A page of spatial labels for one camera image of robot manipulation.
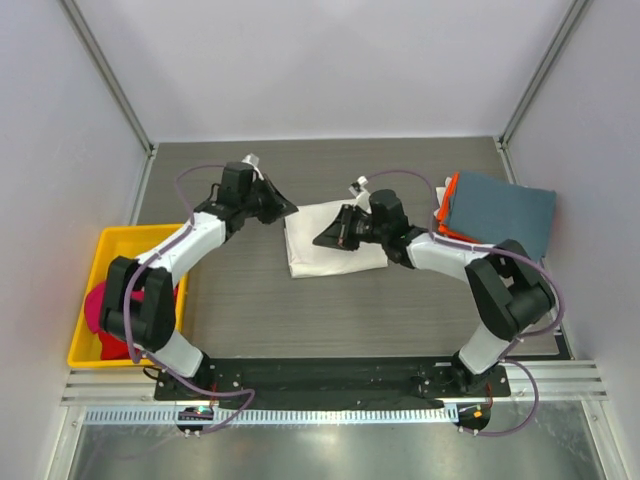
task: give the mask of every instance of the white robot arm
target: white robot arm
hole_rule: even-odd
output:
[[[358,205],[343,205],[313,243],[340,250],[357,250],[361,241],[378,243],[395,263],[434,270],[469,284],[482,322],[453,355],[451,375],[462,392],[476,390],[516,336],[554,307],[551,288],[536,270],[500,254],[507,250],[527,257],[514,240],[496,245],[492,253],[463,250],[410,225],[393,190],[373,192],[369,204],[371,213]]]
[[[298,209],[256,168],[257,157],[230,162],[223,171],[215,200],[195,208],[193,218],[160,245],[136,258],[118,257],[109,266],[100,328],[125,340],[124,295],[134,272],[148,262],[135,290],[142,302],[131,301],[134,345],[153,354],[197,387],[211,387],[209,357],[175,329],[173,289],[205,255],[222,246],[248,218],[273,223]]]

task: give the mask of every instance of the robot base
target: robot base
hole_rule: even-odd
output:
[[[484,398],[486,384],[463,394],[450,365],[433,358],[212,359],[215,390],[253,388],[250,408],[259,410],[414,410],[441,408],[447,398]],[[487,377],[493,397],[511,395],[502,366]],[[158,401],[210,400],[161,374]],[[245,398],[219,399],[235,409]]]

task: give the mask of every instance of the aluminum frame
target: aluminum frame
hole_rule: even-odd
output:
[[[151,155],[153,150],[151,140],[149,140],[149,136],[140,123],[131,103],[129,103],[129,99],[120,86],[120,82],[118,82],[117,77],[113,73],[107,58],[104,56],[104,53],[102,53],[102,49],[94,37],[93,32],[91,32],[91,29],[82,15],[82,11],[78,7],[76,1],[58,0],[58,2],[60,3],[62,10],[67,15],[69,23],[71,23],[71,26],[78,34],[78,38],[85,47],[85,51],[87,52],[87,55],[89,55],[89,58],[91,58],[93,65],[96,67],[96,71],[104,80],[107,90],[111,93],[114,101],[118,107],[120,107],[122,114],[127,120],[127,123],[138,138],[142,148],[147,155]]]

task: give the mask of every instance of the folded white towel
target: folded white towel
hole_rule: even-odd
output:
[[[317,247],[313,239],[333,222],[345,204],[353,200],[306,205],[285,217],[285,243],[293,278],[342,275],[387,266],[387,256],[380,245],[361,243],[355,252]]]

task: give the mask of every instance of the purple cable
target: purple cable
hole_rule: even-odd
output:
[[[514,260],[517,260],[518,262],[524,263],[525,265],[528,265],[529,267],[533,268],[534,270],[536,270],[538,273],[540,273],[540,275],[542,275],[544,277],[544,279],[549,283],[549,285],[551,285],[551,288],[553,288],[556,298],[557,298],[557,305],[558,305],[558,313],[556,315],[556,318],[554,319],[553,322],[551,322],[549,325],[547,325],[544,328],[541,328],[539,330],[535,330],[533,332],[525,332],[522,335],[519,335],[518,337],[516,337],[516,339],[511,342],[509,344],[509,346],[504,350],[504,352],[502,352],[502,354],[499,357],[499,360],[501,362],[505,362],[505,363],[510,363],[512,365],[515,365],[517,367],[519,367],[520,369],[522,369],[522,371],[525,373],[525,375],[529,378],[529,380],[531,381],[531,386],[533,387],[533,407],[531,407],[531,411],[529,412],[529,415],[527,415],[527,418],[524,419],[524,421],[518,425],[517,427],[514,428],[510,428],[508,430],[505,430],[503,432],[475,432],[474,430],[470,429],[470,428],[466,428],[466,427],[462,427],[462,431],[470,433],[472,435],[478,435],[481,437],[491,437],[491,438],[497,438],[497,437],[503,437],[505,435],[510,435],[512,433],[516,433],[519,432],[520,430],[522,430],[523,428],[525,428],[535,417],[537,411],[538,411],[538,407],[540,405],[540,393],[538,391],[538,385],[536,383],[535,378],[533,378],[533,375],[531,374],[531,372],[529,371],[529,369],[527,367],[525,367],[522,363],[516,361],[516,360],[507,360],[505,359],[505,357],[518,345],[518,343],[520,343],[520,341],[524,338],[527,337],[535,337],[538,335],[544,335],[546,333],[549,333],[551,331],[553,331],[556,327],[558,327],[558,325],[560,325],[560,322],[562,322],[562,319],[564,317],[564,312],[565,312],[565,300],[564,300],[564,295],[562,293],[562,290],[560,289],[560,287],[555,283],[555,281],[551,278],[551,276],[547,273],[547,271],[542,268],[540,265],[538,265],[536,262],[532,261],[530,258],[519,255],[517,253],[513,253],[507,250],[501,250],[499,248],[495,248],[495,247],[487,247],[484,245],[476,245],[473,243],[468,243],[468,242],[462,242],[462,241],[452,241],[452,240],[448,240],[446,238],[443,238],[439,235],[436,235],[433,232],[433,219],[432,219],[432,215],[433,212],[435,211],[435,198],[436,198],[436,192],[433,189],[433,186],[431,185],[431,183],[429,182],[429,180],[427,180],[426,177],[424,177],[423,175],[411,171],[411,170],[403,170],[403,169],[398,169],[398,170],[385,170],[382,172],[377,172],[374,173],[373,175],[367,177],[369,179],[371,178],[375,178],[375,177],[379,177],[382,175],[386,175],[389,173],[405,173],[408,175],[413,175],[415,177],[421,178],[426,184],[427,187],[429,188],[429,193],[431,196],[431,209],[429,211],[429,218],[427,219],[427,228],[429,231],[429,235],[431,236],[431,238],[433,239],[434,242],[440,243],[442,245],[445,246],[449,246],[449,247],[454,247],[454,248],[458,248],[460,250],[467,250],[467,251],[472,251],[472,252],[481,252],[481,253],[493,253],[493,254],[497,254],[497,255],[501,255],[501,256],[505,256],[505,257],[509,257],[512,258]]]
[[[471,428],[460,427],[463,432],[470,433],[471,435],[478,436],[478,437],[489,437],[489,438],[506,437],[507,435],[511,435],[512,433],[518,433],[520,430],[525,428],[527,425],[529,425],[529,423],[531,423],[533,418],[536,416],[536,413],[538,413],[538,407],[540,406],[540,392],[538,391],[538,385],[535,379],[533,378],[533,375],[529,371],[529,369],[525,367],[522,363],[518,362],[517,360],[502,360],[502,361],[504,363],[510,363],[520,368],[524,372],[524,374],[529,378],[529,381],[531,382],[531,387],[533,388],[533,406],[531,407],[531,411],[529,412],[529,415],[527,415],[527,418],[525,418],[519,425],[513,428],[509,428],[508,430],[503,430],[502,432],[476,432]]]
[[[425,177],[424,175],[422,175],[421,173],[414,172],[413,170],[405,170],[403,168],[394,168],[392,170],[383,170],[381,172],[376,172],[374,174],[371,174],[371,175],[369,175],[368,177],[365,177],[365,178],[367,178],[368,180],[371,180],[371,179],[376,178],[376,177],[381,177],[382,175],[389,175],[390,173],[402,173],[404,175],[412,175],[414,177],[418,177],[424,183],[427,184],[427,188],[429,188],[429,196],[431,197],[430,198],[431,209],[429,211],[429,215],[427,216],[427,230],[429,231],[429,235],[431,235],[433,237],[433,218],[431,218],[431,215],[436,210],[436,195],[435,195],[435,190],[433,189],[433,186],[431,185],[431,182],[429,181],[429,179],[427,177]]]
[[[180,187],[180,180],[184,176],[188,175],[189,173],[194,172],[196,170],[202,170],[204,168],[224,168],[224,165],[199,165],[197,167],[188,168],[187,170],[184,170],[180,172],[180,174],[178,174],[178,176],[175,178],[173,182],[173,186],[175,187],[178,197],[182,201],[185,209],[189,214],[189,223],[187,224],[187,228],[185,228],[185,230],[179,236],[174,238],[173,241],[169,242],[167,245],[161,248],[158,252],[156,252],[155,255],[151,255],[145,262],[143,262],[142,265],[140,265],[138,269],[131,276],[129,283],[127,284],[127,288],[124,291],[124,305],[122,307],[122,313],[124,317],[124,335],[127,340],[127,350],[129,352],[129,357],[135,364],[140,363],[141,356],[136,353],[136,349],[133,345],[133,333],[131,332],[131,294],[133,293],[135,284],[138,281],[138,278],[140,278],[140,275],[142,275],[142,272],[144,272],[149,265],[151,265],[155,260],[157,260],[160,257],[160,255],[163,255],[164,253],[168,252],[171,248],[175,247],[180,242],[182,242],[182,240],[187,238],[189,233],[191,233],[191,230],[193,230],[193,224],[195,223],[193,207],[189,203],[189,200],[187,200],[186,195],[184,194],[184,192],[182,191],[182,188]]]
[[[549,283],[549,285],[551,285],[551,288],[553,288],[556,298],[558,300],[557,301],[558,313],[556,315],[556,318],[553,320],[553,322],[551,322],[549,325],[547,325],[544,328],[541,328],[539,330],[534,330],[533,332],[524,332],[522,335],[519,335],[518,339],[516,339],[511,345],[509,345],[509,347],[507,347],[507,349],[503,352],[502,357],[504,357],[506,354],[508,354],[511,350],[513,350],[516,347],[516,345],[519,343],[519,339],[545,335],[549,332],[552,332],[558,327],[558,325],[560,325],[560,323],[562,322],[562,319],[564,318],[564,313],[565,313],[564,295],[560,287],[556,284],[556,282],[551,278],[551,276],[547,273],[547,271],[544,268],[542,268],[536,262],[532,261],[530,258],[522,255],[518,255],[517,253],[509,252],[507,250],[500,250],[499,248],[494,248],[494,247],[476,245],[474,243],[468,243],[463,241],[450,241],[450,240],[447,240],[446,238],[436,235],[433,232],[433,219],[432,219],[433,212],[435,211],[436,192],[433,186],[431,185],[431,182],[429,182],[429,180],[425,176],[421,175],[420,173],[414,172],[412,170],[405,170],[405,169],[384,170],[381,172],[376,172],[366,178],[372,179],[372,178],[380,177],[382,175],[387,175],[390,173],[403,173],[407,175],[413,175],[414,177],[418,177],[422,179],[422,181],[427,184],[427,187],[429,188],[429,193],[431,196],[431,208],[429,210],[429,217],[427,219],[427,230],[429,232],[429,235],[431,236],[431,238],[433,238],[435,242],[438,242],[442,245],[446,245],[449,247],[458,248],[460,250],[475,251],[475,252],[482,252],[482,253],[494,253],[494,254],[505,256],[505,257],[513,258],[514,260],[524,263],[530,266],[531,268],[533,268],[534,270],[536,270],[540,275],[544,277],[544,279]]]
[[[188,168],[187,170],[182,171],[175,178],[174,187],[176,189],[178,197],[180,197],[180,200],[182,201],[185,208],[189,212],[189,223],[187,224],[187,227],[180,235],[174,238],[171,242],[169,242],[163,248],[158,250],[158,252],[156,252],[155,255],[151,255],[145,262],[142,263],[142,265],[138,267],[138,269],[131,276],[129,283],[127,284],[127,288],[125,289],[124,305],[122,309],[123,317],[124,317],[124,332],[125,332],[125,338],[127,340],[127,349],[129,350],[129,356],[131,357],[131,360],[133,361],[133,363],[136,363],[136,364],[139,363],[141,357],[136,354],[135,347],[133,345],[133,335],[131,332],[131,293],[133,292],[133,288],[138,278],[140,278],[140,275],[142,275],[142,272],[144,272],[145,269],[149,265],[151,265],[151,263],[153,263],[157,258],[159,258],[161,255],[163,255],[167,251],[169,251],[171,248],[178,245],[180,242],[182,242],[189,235],[191,230],[193,230],[193,225],[195,223],[195,214],[193,212],[193,208],[191,207],[191,204],[189,203],[189,200],[187,200],[186,195],[184,194],[184,192],[182,191],[182,188],[180,187],[180,180],[184,176],[188,175],[193,171],[201,170],[205,168],[224,168],[224,165],[199,165],[197,167],[191,167],[191,168]],[[230,422],[235,420],[238,417],[238,415],[240,415],[244,410],[246,410],[249,407],[249,405],[251,404],[251,402],[255,397],[256,392],[251,388],[238,390],[237,392],[214,392],[210,390],[201,389],[196,385],[193,385],[192,383],[188,382],[184,378],[182,378],[180,375],[178,375],[176,372],[171,370],[166,365],[163,365],[155,357],[153,357],[153,355],[148,354],[147,356],[152,362],[154,362],[159,367],[164,368],[171,376],[173,376],[176,380],[178,380],[184,386],[186,386],[187,388],[190,388],[194,392],[199,393],[201,395],[206,395],[209,397],[219,397],[219,398],[232,398],[232,397],[239,397],[242,395],[249,395],[249,398],[244,402],[244,404],[240,408],[238,408],[232,415],[230,415],[227,419],[223,420],[222,422],[216,425],[202,429],[201,433],[203,434],[213,433],[227,426]]]

